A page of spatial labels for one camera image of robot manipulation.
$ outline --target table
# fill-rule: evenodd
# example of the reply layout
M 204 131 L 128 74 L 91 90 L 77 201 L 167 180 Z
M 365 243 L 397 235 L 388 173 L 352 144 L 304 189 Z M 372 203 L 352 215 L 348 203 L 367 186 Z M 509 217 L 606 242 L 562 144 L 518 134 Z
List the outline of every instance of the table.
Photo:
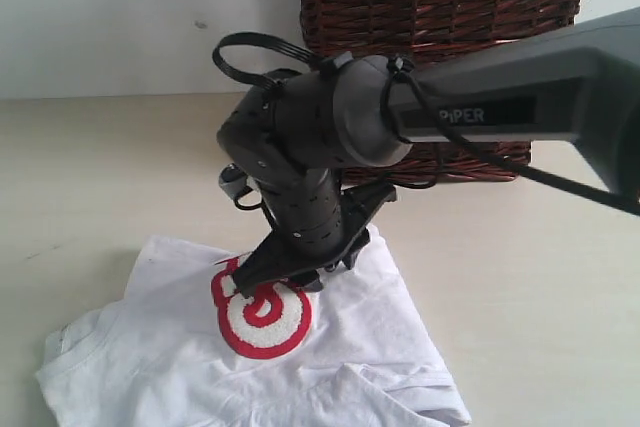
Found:
M 0 104 L 0 425 L 55 425 L 46 335 L 121 298 L 151 234 L 248 250 L 217 187 L 238 96 Z M 534 164 L 600 185 L 573 148 Z M 478 427 L 637 425 L 640 220 L 535 185 L 400 192 L 376 218 Z

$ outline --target embroidered patch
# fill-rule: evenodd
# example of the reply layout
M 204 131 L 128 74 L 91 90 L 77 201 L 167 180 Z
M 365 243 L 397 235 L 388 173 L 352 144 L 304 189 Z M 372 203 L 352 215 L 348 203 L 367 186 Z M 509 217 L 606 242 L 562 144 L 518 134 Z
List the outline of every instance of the embroidered patch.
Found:
M 235 293 L 231 274 L 245 258 L 220 262 L 226 266 L 211 281 L 220 333 L 244 357 L 273 359 L 292 351 L 305 338 L 311 327 L 311 302 L 286 281 L 261 285 L 247 299 Z

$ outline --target brown wicker basket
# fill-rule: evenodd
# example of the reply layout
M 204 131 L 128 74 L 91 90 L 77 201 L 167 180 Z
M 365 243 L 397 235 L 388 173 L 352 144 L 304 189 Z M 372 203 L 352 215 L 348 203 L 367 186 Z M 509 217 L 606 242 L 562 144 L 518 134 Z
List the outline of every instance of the brown wicker basket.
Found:
M 309 48 L 323 55 L 402 53 L 426 65 L 475 52 L 500 41 L 520 39 L 573 23 L 580 0 L 302 0 L 301 24 Z M 530 161 L 530 144 L 484 144 L 514 160 Z M 422 144 L 400 164 L 386 169 L 398 180 L 429 180 L 434 146 Z M 454 146 L 443 157 L 446 177 L 511 180 L 513 175 L 482 164 Z M 380 174 L 354 169 L 347 180 Z

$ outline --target red and white patch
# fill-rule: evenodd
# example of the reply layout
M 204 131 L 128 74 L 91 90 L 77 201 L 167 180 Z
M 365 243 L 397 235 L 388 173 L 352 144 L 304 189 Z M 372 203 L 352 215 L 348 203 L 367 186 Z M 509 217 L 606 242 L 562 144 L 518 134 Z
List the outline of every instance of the red and white patch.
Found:
M 253 297 L 236 293 L 231 274 L 246 256 L 225 260 L 211 281 L 220 333 L 238 354 L 273 359 L 296 348 L 311 327 L 309 297 L 290 282 L 264 284 Z

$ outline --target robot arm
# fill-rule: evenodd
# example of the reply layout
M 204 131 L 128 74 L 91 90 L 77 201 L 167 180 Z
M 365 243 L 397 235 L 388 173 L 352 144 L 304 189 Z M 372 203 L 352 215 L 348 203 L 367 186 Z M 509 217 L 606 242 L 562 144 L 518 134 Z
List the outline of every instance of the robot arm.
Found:
M 637 200 L 640 9 L 414 72 L 432 110 L 390 65 L 340 56 L 307 74 L 272 72 L 277 94 L 252 88 L 221 127 L 234 163 L 222 187 L 236 201 L 251 178 L 273 227 L 234 273 L 241 292 L 280 278 L 319 288 L 318 269 L 352 267 L 395 188 L 343 190 L 340 169 L 393 165 L 411 142 L 447 140 L 443 123 L 469 140 L 570 141 L 613 192 Z

